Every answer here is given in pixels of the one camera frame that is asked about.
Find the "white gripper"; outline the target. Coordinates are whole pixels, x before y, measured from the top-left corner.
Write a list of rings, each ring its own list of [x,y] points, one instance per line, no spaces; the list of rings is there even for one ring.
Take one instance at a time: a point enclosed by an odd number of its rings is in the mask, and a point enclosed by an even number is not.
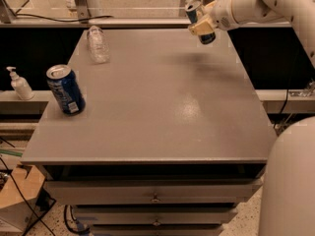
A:
[[[213,22],[221,30],[234,30],[240,27],[240,24],[233,17],[232,0],[216,0],[211,13],[202,4],[204,15],[198,22],[188,27],[193,35],[205,35],[214,31]]]

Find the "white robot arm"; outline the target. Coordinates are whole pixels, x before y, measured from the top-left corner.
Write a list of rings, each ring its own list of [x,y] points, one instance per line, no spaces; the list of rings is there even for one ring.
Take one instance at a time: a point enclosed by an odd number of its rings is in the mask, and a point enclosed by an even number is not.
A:
[[[315,65],[315,0],[216,0],[187,5],[194,35],[285,19]],[[269,154],[258,236],[315,236],[315,117],[283,131]]]

